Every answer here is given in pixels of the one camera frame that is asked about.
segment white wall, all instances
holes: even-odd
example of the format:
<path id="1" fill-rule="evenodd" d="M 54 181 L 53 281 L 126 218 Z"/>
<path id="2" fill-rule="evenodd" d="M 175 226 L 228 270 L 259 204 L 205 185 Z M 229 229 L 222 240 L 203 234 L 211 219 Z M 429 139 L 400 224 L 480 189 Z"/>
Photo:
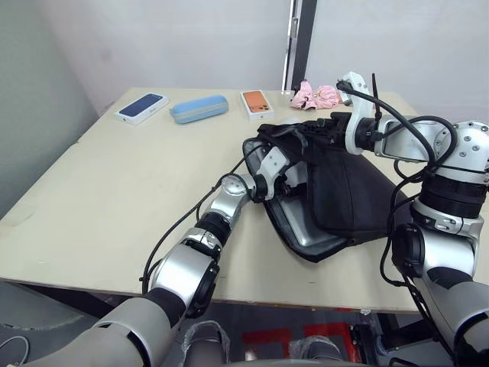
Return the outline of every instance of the white wall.
<path id="1" fill-rule="evenodd" d="M 287 0 L 40 3 L 99 113 L 131 86 L 281 87 Z"/>
<path id="2" fill-rule="evenodd" d="M 349 70 L 420 114 L 489 122 L 487 0 L 318 0 L 306 78 Z"/>
<path id="3" fill-rule="evenodd" d="M 0 218 L 96 120 L 33 2 L 0 1 Z"/>

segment floor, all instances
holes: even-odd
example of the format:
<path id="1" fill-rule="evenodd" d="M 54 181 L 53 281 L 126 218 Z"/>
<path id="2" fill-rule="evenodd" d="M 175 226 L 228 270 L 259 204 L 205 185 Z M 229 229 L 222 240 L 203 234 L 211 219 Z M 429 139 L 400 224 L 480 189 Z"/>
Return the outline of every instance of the floor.
<path id="1" fill-rule="evenodd" d="M 87 316 L 64 304 L 39 295 L 22 286 L 0 282 L 0 343 L 11 336 L 26 336 L 31 344 L 29 360 L 35 360 L 65 346 L 83 330 L 91 327 L 96 318 Z M 418 320 L 416 315 L 397 315 L 400 325 Z M 247 349 L 242 334 L 250 331 L 289 328 L 294 339 L 303 337 L 302 326 L 318 323 L 346 322 L 369 323 L 380 332 L 374 315 L 326 310 L 262 307 L 250 304 L 211 304 L 206 314 L 197 320 L 185 320 L 175 342 L 163 363 L 164 367 L 177 366 L 183 358 L 181 343 L 185 331 L 200 320 L 216 320 L 229 335 L 232 361 L 244 360 Z M 340 345 L 341 340 L 333 340 Z M 280 356 L 281 349 L 269 345 L 260 352 L 273 358 Z M 0 349 L 0 365 L 21 360 L 24 345 L 15 340 Z M 410 360 L 418 365 L 451 365 L 442 347 L 437 343 L 423 343 L 396 351 L 391 356 L 379 356 L 381 365 L 388 365 L 392 356 Z"/>

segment smartphone image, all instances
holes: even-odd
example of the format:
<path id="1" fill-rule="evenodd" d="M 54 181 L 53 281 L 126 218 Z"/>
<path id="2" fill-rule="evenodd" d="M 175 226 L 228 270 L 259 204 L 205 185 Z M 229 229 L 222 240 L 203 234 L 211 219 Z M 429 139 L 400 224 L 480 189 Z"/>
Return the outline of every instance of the smartphone image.
<path id="1" fill-rule="evenodd" d="M 263 112 L 270 109 L 265 97 L 259 90 L 245 92 L 243 93 L 243 97 L 252 112 Z"/>

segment phone box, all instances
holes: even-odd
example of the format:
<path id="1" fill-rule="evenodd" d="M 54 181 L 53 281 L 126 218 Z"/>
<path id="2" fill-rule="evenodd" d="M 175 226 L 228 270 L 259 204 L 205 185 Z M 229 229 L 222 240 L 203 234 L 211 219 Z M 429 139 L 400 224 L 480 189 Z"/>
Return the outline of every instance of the phone box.
<path id="1" fill-rule="evenodd" d="M 265 102 L 268 104 L 268 110 L 264 111 L 259 111 L 259 112 L 253 112 L 250 110 L 250 107 L 248 106 L 248 103 L 245 98 L 245 93 L 249 92 L 260 92 L 261 95 L 263 96 Z M 241 96 L 241 100 L 243 101 L 244 109 L 246 110 L 246 113 L 248 114 L 248 118 L 250 120 L 270 120 L 275 117 L 275 111 L 270 102 L 268 101 L 267 97 L 265 96 L 265 93 L 263 93 L 262 90 L 256 89 L 256 90 L 246 90 L 244 92 L 240 92 L 239 95 Z"/>
<path id="2" fill-rule="evenodd" d="M 117 120 L 131 125 L 139 125 L 169 103 L 162 94 L 147 93 L 114 113 Z"/>

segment black cable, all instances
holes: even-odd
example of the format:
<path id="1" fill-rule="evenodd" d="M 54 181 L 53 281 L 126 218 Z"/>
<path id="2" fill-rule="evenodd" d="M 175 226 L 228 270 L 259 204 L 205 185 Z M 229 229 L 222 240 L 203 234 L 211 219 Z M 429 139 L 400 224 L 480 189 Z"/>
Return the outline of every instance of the black cable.
<path id="1" fill-rule="evenodd" d="M 406 367 L 419 367 L 416 363 L 412 363 L 410 361 L 406 361 L 405 359 L 392 357 L 389 361 L 389 367 L 393 367 L 394 364 L 405 365 Z"/>
<path id="2" fill-rule="evenodd" d="M 394 170 L 397 172 L 397 174 L 400 175 L 400 177 L 403 179 L 403 181 L 394 188 L 392 196 L 390 198 L 390 212 L 389 212 L 389 215 L 387 217 L 387 244 L 385 246 L 384 253 L 382 254 L 381 263 L 380 263 L 380 270 L 381 270 L 382 278 L 387 283 L 392 284 L 392 285 L 397 286 L 397 287 L 401 287 L 401 286 L 407 287 L 408 284 L 405 281 L 404 282 L 393 281 L 393 280 L 389 279 L 385 275 L 385 272 L 384 272 L 385 260 L 386 260 L 387 254 L 389 252 L 389 249 L 390 249 L 390 244 L 392 242 L 392 234 L 393 234 L 394 224 L 395 224 L 394 214 L 402 205 L 414 200 L 414 198 L 416 196 L 418 196 L 418 195 L 412 196 L 411 198 L 406 199 L 406 200 L 404 200 L 401 203 L 396 205 L 397 194 L 407 184 L 421 182 L 423 180 L 426 172 L 432 173 L 433 168 L 436 169 L 439 164 L 442 164 L 450 156 L 450 154 L 453 153 L 453 151 L 456 148 L 457 141 L 458 141 L 457 131 L 455 130 L 455 128 L 453 127 L 453 125 L 450 122 L 448 122 L 448 121 L 446 121 L 440 117 L 437 117 L 437 116 L 419 116 L 419 117 L 415 117 L 413 119 L 410 119 L 408 121 L 408 120 L 406 120 L 406 118 L 404 116 L 402 116 L 392 106 L 389 106 L 387 103 L 385 103 L 384 101 L 382 101 L 378 98 L 375 98 L 375 97 L 369 96 L 368 94 L 364 94 L 364 93 L 357 92 L 357 91 L 353 90 L 349 86 L 349 84 L 345 81 L 338 82 L 336 84 L 336 87 L 339 90 L 346 92 L 347 94 L 352 94 L 353 96 L 358 96 L 362 99 L 366 99 L 367 101 L 373 102 L 377 106 L 380 106 L 383 109 L 385 109 L 386 111 L 388 111 L 392 116 L 394 116 L 401 123 L 400 126 L 397 126 L 393 130 L 397 131 L 397 130 L 400 130 L 401 128 L 406 128 L 407 130 L 409 130 L 409 132 L 411 132 L 411 134 L 413 134 L 414 137 L 417 138 L 419 140 L 419 142 L 423 145 L 423 147 L 426 150 L 426 153 L 428 154 L 428 164 L 422 170 L 416 172 L 415 174 L 413 174 L 411 176 L 406 176 L 405 174 L 403 174 L 399 169 L 399 161 L 394 161 Z M 438 159 L 437 161 L 435 161 L 435 152 L 432 149 L 431 145 L 428 143 L 426 138 L 416 128 L 414 128 L 412 126 L 412 124 L 414 122 L 427 121 L 427 120 L 438 122 L 438 123 L 444 125 L 449 130 L 449 133 L 450 133 L 449 148 L 443 154 L 443 156 L 441 156 L 440 159 Z M 389 131 L 389 134 L 384 134 L 384 137 L 386 137 L 390 134 L 393 134 L 394 132 Z"/>
<path id="3" fill-rule="evenodd" d="M 408 284 L 408 288 L 410 290 L 411 295 L 413 296 L 413 301 L 414 304 L 416 305 L 419 313 L 421 314 L 421 317 L 426 321 L 428 324 L 428 327 L 431 329 L 433 333 L 433 339 L 436 338 L 436 341 L 438 341 L 440 344 L 442 344 L 442 347 L 445 349 L 447 354 L 452 358 L 454 362 L 456 362 L 455 354 L 450 348 L 450 345 L 446 342 L 445 338 L 443 335 L 439 332 L 438 327 L 436 326 L 436 323 L 429 312 L 428 307 L 426 306 L 426 302 L 423 299 L 423 296 L 421 293 L 418 291 L 415 285 L 410 283 L 410 280 L 408 277 L 403 275 L 404 281 Z"/>
<path id="4" fill-rule="evenodd" d="M 156 261 L 153 266 L 151 266 L 150 270 L 147 272 L 147 277 L 151 278 L 151 274 L 153 274 L 154 269 L 161 263 L 161 259 Z"/>
<path id="5" fill-rule="evenodd" d="M 139 278 L 140 281 L 142 281 L 142 289 L 143 289 L 143 294 L 146 294 L 147 293 L 147 289 L 148 289 L 148 283 L 149 283 L 149 270 L 150 270 L 150 266 L 151 266 L 151 262 L 153 261 L 153 258 L 154 256 L 156 255 L 156 252 L 158 251 L 158 249 L 160 248 L 161 244 L 163 243 L 163 241 L 170 235 L 170 233 L 181 223 L 183 222 L 185 219 L 188 218 L 188 216 L 190 214 L 193 213 L 194 210 L 197 209 L 197 206 L 199 204 L 201 204 L 205 199 L 207 199 L 209 196 L 212 195 L 212 193 L 214 193 L 218 188 L 219 186 L 221 186 L 221 178 L 219 179 L 218 183 L 206 194 L 204 195 L 204 197 L 199 200 L 199 202 L 192 208 L 190 209 L 189 211 L 187 211 L 185 214 L 183 214 L 182 217 L 180 217 L 180 219 L 178 219 L 166 232 L 165 234 L 158 240 L 157 244 L 154 246 L 153 248 L 153 251 L 151 251 L 149 257 L 147 258 L 147 261 L 146 261 L 146 265 L 144 266 L 144 270 L 143 270 L 143 276 L 141 278 Z"/>
<path id="6" fill-rule="evenodd" d="M 180 225 L 181 222 L 183 222 L 186 218 L 190 216 L 195 210 L 198 210 L 202 203 L 207 200 L 209 196 L 211 196 L 220 186 L 222 183 L 222 180 L 226 177 L 235 177 L 241 181 L 241 183 L 244 185 L 246 188 L 248 194 L 250 193 L 250 189 L 248 189 L 248 185 L 246 184 L 245 180 L 243 180 L 243 177 L 235 174 L 234 172 L 238 169 L 238 167 L 245 161 L 246 158 L 248 158 L 254 151 L 256 151 L 258 148 L 262 148 L 264 145 L 257 145 L 253 149 L 251 149 L 227 174 L 223 174 L 217 181 L 214 187 L 211 188 L 211 190 L 202 197 L 202 199 L 199 200 L 199 202 L 189 211 L 187 211 L 183 216 L 178 219 L 165 233 L 164 235 L 158 240 L 157 244 L 154 246 L 153 251 L 151 251 L 149 257 L 147 258 L 146 265 L 144 266 L 143 270 L 143 276 L 139 278 L 139 280 L 142 282 L 142 291 L 143 294 L 146 294 L 148 291 L 148 286 L 149 286 L 149 280 L 151 277 L 151 273 L 154 271 L 154 269 L 157 267 L 157 264 L 154 264 L 151 268 L 151 262 L 153 261 L 154 256 L 156 255 L 158 249 L 160 248 L 161 244 L 164 242 L 164 240 L 170 235 L 170 233 Z"/>
<path id="7" fill-rule="evenodd" d="M 349 86 L 348 82 L 345 82 L 344 80 L 340 80 L 336 84 L 336 88 L 339 90 L 347 93 L 347 94 L 352 94 L 353 96 L 360 97 L 362 99 L 366 99 L 367 101 L 370 101 L 372 103 L 375 103 L 385 109 L 387 112 L 389 112 L 392 116 L 394 116 L 407 130 L 411 132 L 415 136 L 416 139 L 419 140 L 419 142 L 423 145 L 423 147 L 426 150 L 426 153 L 428 154 L 428 165 L 432 166 L 435 163 L 435 152 L 433 151 L 431 145 L 429 142 L 426 140 L 426 138 L 421 134 L 416 128 L 414 128 L 409 121 L 402 116 L 394 107 L 388 105 L 386 102 L 382 101 L 381 99 L 375 98 L 373 96 L 370 96 L 368 94 L 358 92 L 354 89 L 352 89 Z"/>
<path id="8" fill-rule="evenodd" d="M 475 171 L 475 170 L 469 170 L 467 168 L 462 168 L 462 167 L 453 167 L 453 166 L 445 166 L 444 164 L 437 164 L 437 168 L 448 168 L 449 170 L 455 170 L 455 171 L 462 171 L 462 172 L 469 172 L 471 174 L 486 174 L 486 171 Z"/>
<path id="9" fill-rule="evenodd" d="M 377 91 L 377 81 L 375 79 L 375 73 L 372 73 L 372 92 L 374 93 L 375 98 L 379 98 L 379 93 Z M 375 105 L 375 122 L 379 122 L 382 119 L 381 107 L 379 105 Z"/>
<path id="10" fill-rule="evenodd" d="M 433 122 L 438 122 L 439 124 L 445 126 L 447 130 L 450 133 L 450 145 L 448 149 L 446 150 L 445 153 L 436 161 L 436 165 L 443 164 L 447 160 L 448 157 L 450 157 L 450 154 L 453 153 L 455 148 L 457 148 L 457 143 L 458 143 L 458 134 L 457 134 L 457 129 L 447 120 L 442 119 L 441 117 L 438 116 L 418 116 L 413 119 L 410 119 L 410 123 L 415 123 L 419 121 L 433 121 Z"/>
<path id="11" fill-rule="evenodd" d="M 247 139 L 244 141 L 244 143 L 246 143 L 247 141 L 250 141 L 250 140 L 253 140 L 253 139 Z M 243 162 L 254 152 L 256 151 L 258 148 L 262 148 L 264 147 L 265 145 L 263 144 L 260 144 L 260 145 L 257 145 L 256 147 L 253 147 L 253 149 L 251 149 L 230 171 L 229 173 L 230 174 L 233 174 L 238 168 L 239 166 L 241 166 L 243 164 Z M 200 204 L 197 209 L 196 209 L 196 219 L 197 219 L 197 222 L 200 221 L 200 207 L 201 207 L 202 204 Z"/>
<path id="12" fill-rule="evenodd" d="M 392 231 L 393 231 L 393 225 L 394 225 L 393 218 L 394 218 L 394 215 L 396 214 L 396 211 L 398 209 L 400 209 L 403 205 L 410 203 L 411 201 L 413 201 L 418 196 L 419 196 L 419 194 L 417 193 L 416 195 L 408 197 L 407 199 L 399 202 L 398 204 L 396 204 L 395 206 L 392 207 L 392 209 L 389 212 L 389 215 L 387 216 L 387 243 L 385 245 L 384 252 L 382 253 L 381 263 L 379 265 L 379 269 L 381 271 L 381 277 L 387 283 L 393 285 L 394 287 L 407 287 L 407 284 L 406 284 L 406 282 L 402 282 L 402 281 L 393 281 L 392 279 L 389 279 L 388 276 L 386 276 L 386 274 L 385 274 L 385 269 L 384 269 L 385 261 L 387 258 L 387 254 L 389 253 L 389 250 L 390 250 L 390 245 L 392 243 Z"/>
<path id="13" fill-rule="evenodd" d="M 399 160 L 396 159 L 394 161 L 394 170 L 396 171 L 397 175 L 402 178 L 403 180 L 406 180 L 407 179 L 407 176 L 405 174 L 403 174 L 400 169 L 399 169 Z"/>

